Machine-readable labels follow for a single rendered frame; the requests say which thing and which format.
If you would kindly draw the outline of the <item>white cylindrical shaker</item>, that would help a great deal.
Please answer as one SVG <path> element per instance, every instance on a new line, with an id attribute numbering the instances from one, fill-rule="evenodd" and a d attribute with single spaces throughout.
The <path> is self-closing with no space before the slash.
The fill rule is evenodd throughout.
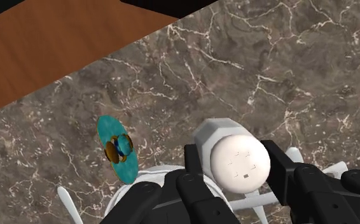
<path id="1" fill-rule="evenodd" d="M 203 172 L 232 193 L 251 193 L 270 173 L 263 144 L 230 118 L 208 118 L 193 133 Z"/>

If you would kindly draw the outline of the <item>white blade-shaped piece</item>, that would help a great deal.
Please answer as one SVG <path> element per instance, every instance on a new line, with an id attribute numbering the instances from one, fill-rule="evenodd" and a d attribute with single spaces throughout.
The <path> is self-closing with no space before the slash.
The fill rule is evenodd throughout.
<path id="1" fill-rule="evenodd" d="M 63 205 L 67 209 L 68 213 L 70 214 L 71 218 L 75 222 L 75 224 L 83 224 L 83 220 L 69 194 L 69 192 L 62 186 L 57 188 L 57 194 L 62 201 Z"/>

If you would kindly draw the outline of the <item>teal disc with brown figure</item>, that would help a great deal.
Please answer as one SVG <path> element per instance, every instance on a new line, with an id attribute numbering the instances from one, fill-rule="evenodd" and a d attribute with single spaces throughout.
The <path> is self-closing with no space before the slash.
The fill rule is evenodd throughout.
<path id="1" fill-rule="evenodd" d="M 118 179 L 132 184 L 139 171 L 137 153 L 124 126 L 115 117 L 102 115 L 97 120 L 97 134 Z"/>

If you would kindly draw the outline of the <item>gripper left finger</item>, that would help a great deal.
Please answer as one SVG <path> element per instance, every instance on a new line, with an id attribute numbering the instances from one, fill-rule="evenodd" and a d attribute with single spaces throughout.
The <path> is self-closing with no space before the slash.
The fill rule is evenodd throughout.
<path id="1" fill-rule="evenodd" d="M 204 182 L 197 146 L 184 146 L 184 169 L 168 172 L 163 186 L 140 181 L 100 224 L 240 224 L 227 203 Z"/>

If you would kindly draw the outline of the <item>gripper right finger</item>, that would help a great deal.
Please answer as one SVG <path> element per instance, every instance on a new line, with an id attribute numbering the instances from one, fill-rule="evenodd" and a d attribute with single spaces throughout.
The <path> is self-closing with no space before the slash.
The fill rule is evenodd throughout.
<path id="1" fill-rule="evenodd" d="M 293 224 L 360 224 L 360 169 L 332 178 L 312 164 L 293 162 L 272 140 L 267 183 Z"/>

